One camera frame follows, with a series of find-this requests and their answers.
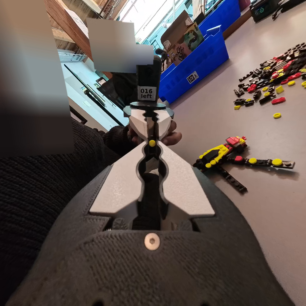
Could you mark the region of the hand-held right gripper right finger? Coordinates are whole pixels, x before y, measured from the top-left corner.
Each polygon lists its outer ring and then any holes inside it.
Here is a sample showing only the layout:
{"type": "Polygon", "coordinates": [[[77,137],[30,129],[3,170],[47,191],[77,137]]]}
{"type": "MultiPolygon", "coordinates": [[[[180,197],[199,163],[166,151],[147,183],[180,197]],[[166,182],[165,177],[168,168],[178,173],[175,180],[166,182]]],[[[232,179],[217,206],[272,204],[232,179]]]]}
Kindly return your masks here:
{"type": "Polygon", "coordinates": [[[161,197],[167,204],[166,219],[212,217],[212,208],[195,169],[169,147],[158,141],[159,161],[166,168],[161,181],[161,197]]]}

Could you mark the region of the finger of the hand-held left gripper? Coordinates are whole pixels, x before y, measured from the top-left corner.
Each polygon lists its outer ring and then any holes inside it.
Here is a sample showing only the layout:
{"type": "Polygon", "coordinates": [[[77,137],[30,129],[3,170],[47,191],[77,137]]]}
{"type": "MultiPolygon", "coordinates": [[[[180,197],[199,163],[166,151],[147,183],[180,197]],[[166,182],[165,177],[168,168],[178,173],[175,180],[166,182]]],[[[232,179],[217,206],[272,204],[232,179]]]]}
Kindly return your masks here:
{"type": "Polygon", "coordinates": [[[171,125],[171,116],[167,110],[155,110],[154,120],[153,140],[157,142],[166,136],[171,125]]]}
{"type": "Polygon", "coordinates": [[[138,136],[140,142],[148,142],[148,126],[145,117],[145,110],[131,110],[129,124],[138,136]]]}

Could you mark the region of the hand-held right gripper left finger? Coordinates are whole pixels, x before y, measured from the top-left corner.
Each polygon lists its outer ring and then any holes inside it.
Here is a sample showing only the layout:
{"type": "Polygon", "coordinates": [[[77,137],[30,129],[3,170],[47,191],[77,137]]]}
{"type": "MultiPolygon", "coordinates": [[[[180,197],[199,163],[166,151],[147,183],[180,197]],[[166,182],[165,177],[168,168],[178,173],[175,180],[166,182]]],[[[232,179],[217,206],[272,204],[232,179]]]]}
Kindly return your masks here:
{"type": "Polygon", "coordinates": [[[112,165],[90,208],[91,214],[124,219],[138,215],[137,204],[144,193],[139,164],[145,158],[146,144],[142,142],[112,165]]]}

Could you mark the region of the black lego strip yellow studs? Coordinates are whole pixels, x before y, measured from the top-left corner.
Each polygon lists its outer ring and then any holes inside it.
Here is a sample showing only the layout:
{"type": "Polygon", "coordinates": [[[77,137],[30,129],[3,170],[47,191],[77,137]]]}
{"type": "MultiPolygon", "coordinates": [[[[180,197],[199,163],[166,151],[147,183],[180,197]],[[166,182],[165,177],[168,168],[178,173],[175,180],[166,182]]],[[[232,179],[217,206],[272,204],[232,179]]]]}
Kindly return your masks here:
{"type": "Polygon", "coordinates": [[[147,117],[147,128],[148,128],[148,145],[146,148],[147,154],[147,171],[156,168],[156,123],[155,117],[147,117]]]}

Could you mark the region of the person's left forearm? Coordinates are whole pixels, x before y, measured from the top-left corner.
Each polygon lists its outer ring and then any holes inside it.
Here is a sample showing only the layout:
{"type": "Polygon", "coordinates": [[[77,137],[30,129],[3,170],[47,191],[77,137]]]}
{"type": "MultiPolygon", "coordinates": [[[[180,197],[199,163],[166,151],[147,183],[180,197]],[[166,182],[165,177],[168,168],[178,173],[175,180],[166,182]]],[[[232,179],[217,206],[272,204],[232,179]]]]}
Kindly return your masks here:
{"type": "Polygon", "coordinates": [[[135,148],[128,127],[115,126],[108,132],[90,128],[71,118],[74,151],[67,155],[72,165],[104,169],[135,148]]]}

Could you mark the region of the red yellow black lego model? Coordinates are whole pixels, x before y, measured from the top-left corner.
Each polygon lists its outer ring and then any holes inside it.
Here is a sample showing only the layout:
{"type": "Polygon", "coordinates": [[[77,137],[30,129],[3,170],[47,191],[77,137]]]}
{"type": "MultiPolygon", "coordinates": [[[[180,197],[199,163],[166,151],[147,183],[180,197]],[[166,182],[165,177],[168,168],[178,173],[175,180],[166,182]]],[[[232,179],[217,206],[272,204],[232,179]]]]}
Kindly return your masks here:
{"type": "Polygon", "coordinates": [[[247,188],[227,172],[222,167],[223,164],[231,163],[248,167],[267,167],[290,170],[295,167],[296,163],[294,161],[242,157],[241,154],[248,147],[246,140],[247,138],[245,136],[228,137],[226,143],[213,147],[201,154],[193,164],[193,167],[197,168],[202,173],[211,169],[215,170],[216,173],[221,175],[241,194],[245,194],[248,191],[247,188]]]}

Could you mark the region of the printed cardboard lego box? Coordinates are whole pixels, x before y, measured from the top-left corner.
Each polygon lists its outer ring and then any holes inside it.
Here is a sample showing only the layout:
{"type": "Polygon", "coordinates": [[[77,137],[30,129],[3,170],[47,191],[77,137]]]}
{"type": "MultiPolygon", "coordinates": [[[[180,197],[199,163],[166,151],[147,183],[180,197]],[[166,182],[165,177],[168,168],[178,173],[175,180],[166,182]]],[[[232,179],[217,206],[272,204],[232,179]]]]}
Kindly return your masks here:
{"type": "Polygon", "coordinates": [[[204,37],[197,23],[185,10],[161,36],[161,43],[175,66],[186,59],[203,41],[204,37]]]}

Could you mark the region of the pile of loose lego pieces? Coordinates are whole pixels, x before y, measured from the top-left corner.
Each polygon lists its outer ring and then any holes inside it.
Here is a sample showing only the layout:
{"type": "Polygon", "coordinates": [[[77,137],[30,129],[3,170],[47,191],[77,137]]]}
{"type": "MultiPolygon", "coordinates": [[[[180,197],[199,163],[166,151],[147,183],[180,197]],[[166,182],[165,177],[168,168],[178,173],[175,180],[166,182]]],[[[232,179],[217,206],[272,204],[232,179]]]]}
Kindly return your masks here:
{"type": "Polygon", "coordinates": [[[286,98],[281,96],[285,86],[294,86],[301,80],[306,88],[306,43],[289,48],[284,53],[268,59],[260,66],[239,79],[238,88],[234,89],[237,97],[233,101],[234,109],[259,105],[278,105],[286,98]]]}

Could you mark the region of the person's left hand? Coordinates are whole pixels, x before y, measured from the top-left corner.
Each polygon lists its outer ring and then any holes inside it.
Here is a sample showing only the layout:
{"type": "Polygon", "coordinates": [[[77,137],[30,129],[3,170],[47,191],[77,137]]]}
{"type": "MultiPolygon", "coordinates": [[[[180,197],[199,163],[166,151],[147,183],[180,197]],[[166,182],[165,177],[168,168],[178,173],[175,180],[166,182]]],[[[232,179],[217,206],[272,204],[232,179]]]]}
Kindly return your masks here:
{"type": "MultiPolygon", "coordinates": [[[[132,143],[135,146],[138,146],[140,143],[138,140],[138,135],[130,127],[129,124],[127,125],[127,127],[128,127],[128,135],[129,135],[128,137],[131,139],[132,143]]],[[[177,124],[174,120],[172,120],[165,137],[163,137],[163,139],[161,140],[161,142],[164,143],[166,146],[175,145],[182,139],[182,133],[177,132],[176,128],[177,128],[177,124]]]]}

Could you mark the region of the blue plastic bin with tag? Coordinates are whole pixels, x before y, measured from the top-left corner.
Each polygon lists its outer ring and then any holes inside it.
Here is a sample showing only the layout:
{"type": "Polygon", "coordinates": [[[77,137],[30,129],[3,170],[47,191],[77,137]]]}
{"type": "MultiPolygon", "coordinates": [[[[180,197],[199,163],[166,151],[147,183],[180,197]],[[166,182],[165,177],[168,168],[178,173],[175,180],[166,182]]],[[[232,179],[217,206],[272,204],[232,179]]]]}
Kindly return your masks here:
{"type": "Polygon", "coordinates": [[[161,74],[159,98],[171,104],[228,59],[221,25],[208,29],[203,43],[161,74]]]}

